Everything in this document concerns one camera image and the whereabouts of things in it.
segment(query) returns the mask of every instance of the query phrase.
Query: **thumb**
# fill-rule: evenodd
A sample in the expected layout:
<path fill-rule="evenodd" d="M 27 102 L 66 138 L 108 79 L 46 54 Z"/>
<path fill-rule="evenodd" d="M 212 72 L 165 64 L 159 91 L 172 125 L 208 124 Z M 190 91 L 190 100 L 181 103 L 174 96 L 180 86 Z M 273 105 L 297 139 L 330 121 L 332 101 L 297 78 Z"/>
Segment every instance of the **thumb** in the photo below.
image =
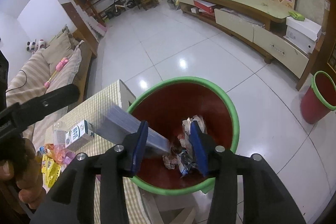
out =
<path fill-rule="evenodd" d="M 7 181 L 14 177 L 14 167 L 8 160 L 0 161 L 0 180 Z"/>

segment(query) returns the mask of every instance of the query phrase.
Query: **checkered tablecloth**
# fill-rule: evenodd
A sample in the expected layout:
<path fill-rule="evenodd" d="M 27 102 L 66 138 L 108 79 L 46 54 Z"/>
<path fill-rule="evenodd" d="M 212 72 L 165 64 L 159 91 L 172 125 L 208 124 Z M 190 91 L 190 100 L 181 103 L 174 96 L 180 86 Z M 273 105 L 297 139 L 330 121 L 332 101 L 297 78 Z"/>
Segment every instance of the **checkered tablecloth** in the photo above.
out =
<path fill-rule="evenodd" d="M 121 107 L 120 90 L 118 90 L 118 81 L 107 88 L 96 93 L 79 106 L 71 110 L 59 121 L 64 122 L 70 130 L 81 120 L 87 120 L 93 126 L 93 131 L 100 127 L 103 115 L 113 105 Z M 45 143 L 53 142 L 52 126 L 46 131 Z M 105 153 L 114 144 L 95 135 L 94 140 L 90 141 L 77 153 L 85 152 L 88 156 L 94 156 Z M 130 224 L 151 224 L 144 210 L 140 191 L 138 187 L 131 182 L 129 178 L 123 178 L 125 199 Z M 94 222 L 100 224 L 100 182 L 96 179 L 94 192 Z"/>

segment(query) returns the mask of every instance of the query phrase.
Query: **metal bolt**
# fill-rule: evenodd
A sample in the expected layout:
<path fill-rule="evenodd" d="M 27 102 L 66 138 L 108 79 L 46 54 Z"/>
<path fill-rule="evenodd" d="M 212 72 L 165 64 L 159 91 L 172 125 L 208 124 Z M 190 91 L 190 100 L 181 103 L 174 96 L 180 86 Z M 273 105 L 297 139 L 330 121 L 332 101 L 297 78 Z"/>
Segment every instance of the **metal bolt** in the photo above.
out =
<path fill-rule="evenodd" d="M 115 152 L 122 152 L 122 151 L 124 151 L 124 146 L 121 145 L 121 144 L 118 144 L 114 147 L 114 151 Z"/>
<path fill-rule="evenodd" d="M 77 160 L 83 160 L 83 159 L 85 159 L 86 158 L 86 154 L 85 153 L 79 153 L 79 154 L 77 154 L 77 156 L 76 156 L 76 159 Z"/>
<path fill-rule="evenodd" d="M 256 161 L 260 161 L 263 159 L 263 157 L 260 154 L 253 154 L 252 158 Z"/>
<path fill-rule="evenodd" d="M 216 150 L 217 152 L 221 153 L 221 152 L 224 152 L 224 151 L 225 151 L 225 148 L 224 148 L 223 146 L 221 146 L 221 145 L 217 145 L 217 146 L 215 147 L 215 150 Z"/>

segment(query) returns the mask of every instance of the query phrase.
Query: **trash can rim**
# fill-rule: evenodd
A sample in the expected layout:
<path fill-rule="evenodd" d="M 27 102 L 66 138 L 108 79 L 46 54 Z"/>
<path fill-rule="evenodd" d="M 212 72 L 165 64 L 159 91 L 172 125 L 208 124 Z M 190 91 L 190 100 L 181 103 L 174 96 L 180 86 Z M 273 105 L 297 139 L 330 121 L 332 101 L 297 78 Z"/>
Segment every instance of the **trash can rim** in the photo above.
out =
<path fill-rule="evenodd" d="M 183 76 L 183 77 L 176 77 L 172 79 L 165 80 L 163 82 L 158 83 L 157 85 L 153 86 L 149 90 L 145 91 L 142 95 L 140 95 L 127 109 L 128 113 L 132 113 L 134 109 L 149 95 L 151 95 L 153 92 L 164 88 L 168 85 L 177 84 L 177 83 L 195 83 L 198 85 L 202 85 L 206 88 L 209 88 L 212 90 L 219 98 L 223 100 L 223 103 L 226 105 L 229 114 L 231 116 L 232 121 L 232 143 L 230 150 L 235 153 L 238 146 L 239 141 L 239 119 L 237 115 L 237 111 L 235 106 L 233 105 L 233 102 L 231 101 L 230 97 L 216 84 L 203 79 L 199 77 L 194 76 Z M 203 189 L 209 189 L 209 187 L 214 185 L 215 178 L 209 178 L 197 185 L 194 185 L 192 187 L 187 187 L 184 189 L 163 189 L 158 188 L 153 185 L 148 184 L 147 182 L 143 181 L 139 177 L 135 176 L 131 178 L 131 181 L 134 182 L 137 186 L 140 188 L 147 190 L 154 194 L 161 194 L 161 195 L 183 195 L 188 193 L 193 193 L 199 190 Z"/>
<path fill-rule="evenodd" d="M 322 71 L 322 70 L 319 70 L 317 71 L 314 76 L 311 78 L 311 88 L 313 89 L 315 95 L 317 96 L 317 98 L 321 101 L 321 103 L 323 103 L 327 108 L 329 108 L 331 111 L 335 111 L 336 110 L 336 106 L 333 106 L 331 104 L 329 104 L 326 99 L 323 98 L 322 94 L 320 93 L 319 89 L 317 88 L 317 85 L 316 85 L 316 81 L 315 81 L 315 78 L 318 74 L 324 74 L 326 77 L 329 78 L 330 82 L 333 84 L 334 86 L 334 90 L 336 92 L 336 86 L 335 86 L 335 83 L 334 81 L 332 80 L 332 78 L 330 77 L 329 74 L 327 74 L 325 71 Z"/>

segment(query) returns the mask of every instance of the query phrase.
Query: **drawer handle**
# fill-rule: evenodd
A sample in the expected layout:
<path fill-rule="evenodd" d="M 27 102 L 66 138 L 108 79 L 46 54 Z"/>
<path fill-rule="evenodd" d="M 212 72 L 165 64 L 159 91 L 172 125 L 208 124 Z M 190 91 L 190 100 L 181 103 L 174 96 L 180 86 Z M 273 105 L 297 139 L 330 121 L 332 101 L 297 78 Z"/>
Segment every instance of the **drawer handle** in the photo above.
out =
<path fill-rule="evenodd" d="M 269 45 L 271 48 L 275 49 L 278 53 L 282 54 L 283 56 L 285 56 L 285 52 L 280 51 L 278 48 L 276 48 L 274 45 Z"/>

